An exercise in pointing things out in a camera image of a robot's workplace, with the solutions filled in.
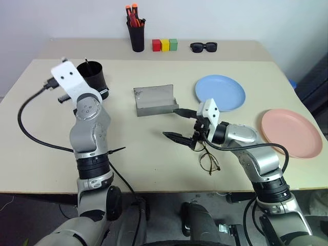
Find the red block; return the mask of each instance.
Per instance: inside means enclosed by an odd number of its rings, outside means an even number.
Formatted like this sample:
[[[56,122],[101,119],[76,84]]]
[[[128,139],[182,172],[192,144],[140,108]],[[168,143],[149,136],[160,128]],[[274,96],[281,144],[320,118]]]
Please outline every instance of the red block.
[[[160,51],[160,40],[153,39],[153,51]]]

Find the sunglasses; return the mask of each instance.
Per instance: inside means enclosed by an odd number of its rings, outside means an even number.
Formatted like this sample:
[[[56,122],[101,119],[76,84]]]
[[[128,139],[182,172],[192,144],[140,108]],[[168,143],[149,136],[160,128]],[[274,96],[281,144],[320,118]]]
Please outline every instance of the sunglasses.
[[[206,44],[203,43],[192,43],[190,44],[190,48],[194,53],[200,53],[203,49],[206,49],[208,52],[215,52],[217,48],[216,42],[208,42]]]

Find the beige tabletop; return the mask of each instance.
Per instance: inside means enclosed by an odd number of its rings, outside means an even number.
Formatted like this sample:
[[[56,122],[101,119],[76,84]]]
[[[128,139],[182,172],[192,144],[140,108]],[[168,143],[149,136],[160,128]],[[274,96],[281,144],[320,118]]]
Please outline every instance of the beige tabletop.
[[[134,87],[173,84],[180,107],[197,109],[199,102],[194,95],[197,80],[209,74],[222,74],[243,86],[246,100],[239,109],[221,113],[220,120],[259,130],[264,112],[284,108],[303,115],[319,130],[284,74],[259,43],[221,41],[216,53],[204,51],[200,55],[190,52],[189,43],[191,40],[179,41],[176,52],[153,53],[146,45],[143,53],[134,53],[128,40],[59,39],[49,42],[0,104],[0,192],[77,191],[74,155],[31,141],[17,124],[20,106],[51,77],[50,69],[60,63],[63,55],[76,66],[84,57],[102,64],[110,88],[110,96],[103,102],[112,118],[108,144],[110,149],[126,147],[111,155],[110,160],[138,192],[250,191],[252,185],[232,153],[210,148],[221,167],[220,172],[210,176],[198,163],[199,153],[162,135],[163,131],[172,131],[191,136],[194,120],[175,114],[137,117]],[[41,94],[24,110],[23,122],[40,140],[70,148],[69,132],[75,117],[70,102],[58,103],[57,98],[63,94],[61,88]],[[323,149],[317,157],[290,159],[284,177],[291,189],[328,186],[328,144],[319,132]],[[278,155],[283,163],[284,156]],[[128,191],[117,176],[114,184]]]

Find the block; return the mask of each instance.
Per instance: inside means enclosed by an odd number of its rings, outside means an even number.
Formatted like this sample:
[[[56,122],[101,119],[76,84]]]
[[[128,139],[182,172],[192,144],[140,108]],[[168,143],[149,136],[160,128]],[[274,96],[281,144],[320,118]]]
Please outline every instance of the block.
[[[170,50],[170,41],[168,39],[161,39],[160,40],[160,49],[162,52],[166,52]]]
[[[170,51],[178,50],[178,40],[176,38],[170,39]]]
[[[153,51],[160,51],[160,40],[153,39]]]

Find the black pen holder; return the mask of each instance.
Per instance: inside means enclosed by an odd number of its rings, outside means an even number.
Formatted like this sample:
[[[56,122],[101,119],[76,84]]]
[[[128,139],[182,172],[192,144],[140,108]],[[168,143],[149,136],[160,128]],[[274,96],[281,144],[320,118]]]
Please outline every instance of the black pen holder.
[[[85,79],[87,84],[97,91],[103,91],[104,89],[108,89],[106,85],[106,81],[103,74],[102,65],[96,61],[88,61],[88,63],[81,63],[77,66],[78,72]],[[101,95],[102,99],[106,99],[108,97],[108,91]]]
[[[135,52],[141,52],[145,49],[145,26],[142,27],[130,27],[127,23],[132,49]]]

